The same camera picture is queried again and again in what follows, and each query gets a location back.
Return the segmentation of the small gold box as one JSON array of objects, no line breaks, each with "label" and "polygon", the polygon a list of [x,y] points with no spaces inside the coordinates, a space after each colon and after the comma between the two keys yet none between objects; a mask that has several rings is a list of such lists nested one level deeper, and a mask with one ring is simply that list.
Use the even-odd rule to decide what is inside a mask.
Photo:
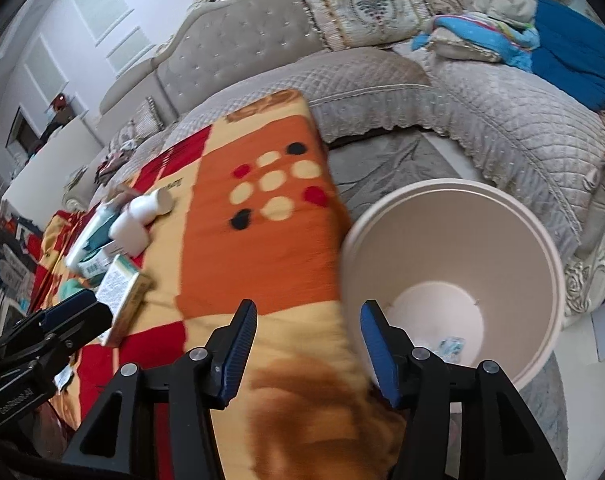
[{"label": "small gold box", "polygon": [[96,291],[96,300],[112,312],[112,325],[97,337],[103,347],[117,348],[129,334],[150,283],[139,266],[124,255],[117,255],[110,264]]}]

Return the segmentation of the white foam block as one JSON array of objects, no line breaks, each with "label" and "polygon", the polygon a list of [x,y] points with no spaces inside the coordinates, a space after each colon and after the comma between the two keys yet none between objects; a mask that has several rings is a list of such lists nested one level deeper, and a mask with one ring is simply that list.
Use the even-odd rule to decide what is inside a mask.
[{"label": "white foam block", "polygon": [[109,228],[108,235],[123,252],[135,258],[150,245],[150,235],[129,209],[124,209]]}]

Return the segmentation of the green white milk carton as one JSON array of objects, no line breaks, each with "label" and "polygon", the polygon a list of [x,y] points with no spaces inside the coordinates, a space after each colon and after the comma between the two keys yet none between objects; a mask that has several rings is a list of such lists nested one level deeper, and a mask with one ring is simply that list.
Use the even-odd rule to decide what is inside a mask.
[{"label": "green white milk carton", "polygon": [[79,262],[79,273],[86,280],[98,280],[103,278],[110,266],[116,259],[122,259],[127,263],[131,260],[115,240],[103,245],[94,252],[89,252]]}]

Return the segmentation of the blue snack bag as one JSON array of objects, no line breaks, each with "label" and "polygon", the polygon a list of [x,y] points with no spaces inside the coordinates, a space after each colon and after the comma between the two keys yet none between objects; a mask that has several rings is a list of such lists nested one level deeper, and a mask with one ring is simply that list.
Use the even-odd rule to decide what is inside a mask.
[{"label": "blue snack bag", "polygon": [[110,243],[112,239],[109,236],[109,230],[118,219],[118,214],[114,214],[112,217],[106,219],[100,226],[95,228],[89,236],[86,243],[82,247],[82,256],[80,260],[86,260],[94,255],[101,247]]}]

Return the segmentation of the white trash bin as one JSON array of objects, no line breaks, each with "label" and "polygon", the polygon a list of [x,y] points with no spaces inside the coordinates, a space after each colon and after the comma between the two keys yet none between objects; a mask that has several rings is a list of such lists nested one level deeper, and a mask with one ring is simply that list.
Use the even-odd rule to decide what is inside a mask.
[{"label": "white trash bin", "polygon": [[373,299],[417,346],[462,341],[459,364],[496,361],[523,389],[557,345],[565,284],[557,246],[526,206],[487,184],[435,179],[398,188],[355,222],[341,297],[367,375],[360,310]]}]

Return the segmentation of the orange red patterned blanket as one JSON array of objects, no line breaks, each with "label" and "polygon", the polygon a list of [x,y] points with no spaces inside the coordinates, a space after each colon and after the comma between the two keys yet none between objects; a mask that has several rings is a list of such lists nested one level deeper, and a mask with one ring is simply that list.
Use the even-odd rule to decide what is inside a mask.
[{"label": "orange red patterned blanket", "polygon": [[230,479],[383,479],[405,422],[374,396],[339,302],[350,221],[303,96],[281,90],[188,128],[131,181],[165,188],[169,214],[136,260],[152,286],[117,348],[88,344],[53,399],[78,427],[117,368],[169,364],[258,310],[240,391],[214,413]]}]

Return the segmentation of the large white cylindrical bottle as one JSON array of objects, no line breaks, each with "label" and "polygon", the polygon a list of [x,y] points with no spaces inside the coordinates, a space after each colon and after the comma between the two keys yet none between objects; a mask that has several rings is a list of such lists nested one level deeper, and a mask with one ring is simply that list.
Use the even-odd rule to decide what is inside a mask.
[{"label": "large white cylindrical bottle", "polygon": [[102,204],[98,206],[94,213],[90,215],[88,222],[82,228],[80,234],[76,237],[74,244],[68,250],[65,257],[65,263],[71,272],[79,273],[80,261],[86,257],[88,252],[89,238],[103,226],[103,224],[112,219],[117,214],[117,210],[114,206]]}]

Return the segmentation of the white cabinet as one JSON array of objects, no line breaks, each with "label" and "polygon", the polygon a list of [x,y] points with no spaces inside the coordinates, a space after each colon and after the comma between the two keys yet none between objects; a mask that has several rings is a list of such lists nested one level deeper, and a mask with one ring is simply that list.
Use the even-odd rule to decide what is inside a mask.
[{"label": "white cabinet", "polygon": [[56,130],[12,180],[1,198],[6,214],[25,218],[43,231],[63,208],[69,176],[101,152],[103,145],[81,117]]}]

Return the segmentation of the white pink yogurt bottle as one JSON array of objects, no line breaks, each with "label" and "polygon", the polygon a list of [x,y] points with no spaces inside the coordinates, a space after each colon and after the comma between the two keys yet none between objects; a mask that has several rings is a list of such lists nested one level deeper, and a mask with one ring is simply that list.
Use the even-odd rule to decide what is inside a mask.
[{"label": "white pink yogurt bottle", "polygon": [[158,188],[148,194],[135,197],[128,205],[129,214],[147,226],[157,217],[173,210],[174,200],[168,188]]}]

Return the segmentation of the small embroidered cushion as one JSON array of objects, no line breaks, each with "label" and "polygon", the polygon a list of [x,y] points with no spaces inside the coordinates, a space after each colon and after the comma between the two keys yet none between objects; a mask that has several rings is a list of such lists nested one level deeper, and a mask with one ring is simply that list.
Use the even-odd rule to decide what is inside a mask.
[{"label": "small embroidered cushion", "polygon": [[135,151],[151,136],[165,129],[154,99],[146,96],[133,116],[116,132],[108,144],[109,153]]}]

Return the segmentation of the grey tufted sofa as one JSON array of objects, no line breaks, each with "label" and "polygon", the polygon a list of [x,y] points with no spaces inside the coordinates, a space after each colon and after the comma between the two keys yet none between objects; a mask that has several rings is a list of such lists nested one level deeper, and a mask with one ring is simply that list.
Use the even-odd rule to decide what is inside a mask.
[{"label": "grey tufted sofa", "polygon": [[423,127],[457,142],[478,176],[526,205],[566,262],[565,320],[605,298],[605,115],[542,78],[429,49],[324,49],[301,0],[196,0],[158,55],[104,96],[112,148],[146,105],[160,129],[106,182],[91,162],[63,198],[87,210],[165,148],[284,89],[306,98],[325,142]]}]

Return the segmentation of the colourful blue blanket pile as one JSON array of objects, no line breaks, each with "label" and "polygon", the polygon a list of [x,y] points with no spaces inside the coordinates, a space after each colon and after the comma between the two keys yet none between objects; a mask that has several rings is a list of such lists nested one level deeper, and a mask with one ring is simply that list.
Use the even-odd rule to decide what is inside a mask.
[{"label": "colourful blue blanket pile", "polygon": [[439,14],[410,41],[412,51],[426,49],[455,61],[503,63],[533,71],[533,52],[540,47],[534,26],[519,30],[482,13]]}]

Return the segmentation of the large embroidered cushion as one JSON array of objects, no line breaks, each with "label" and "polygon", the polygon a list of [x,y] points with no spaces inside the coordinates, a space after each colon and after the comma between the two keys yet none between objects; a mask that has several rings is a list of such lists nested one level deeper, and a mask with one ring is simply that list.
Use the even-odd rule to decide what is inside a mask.
[{"label": "large embroidered cushion", "polygon": [[301,0],[332,51],[383,47],[407,40],[433,18],[427,0]]}]

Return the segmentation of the blue pillow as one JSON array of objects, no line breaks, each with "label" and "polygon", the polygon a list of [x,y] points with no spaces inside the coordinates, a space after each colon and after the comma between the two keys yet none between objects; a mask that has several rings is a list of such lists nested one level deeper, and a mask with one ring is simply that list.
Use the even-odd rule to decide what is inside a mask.
[{"label": "blue pillow", "polygon": [[538,0],[535,27],[533,73],[589,110],[605,110],[605,28],[553,0]]}]

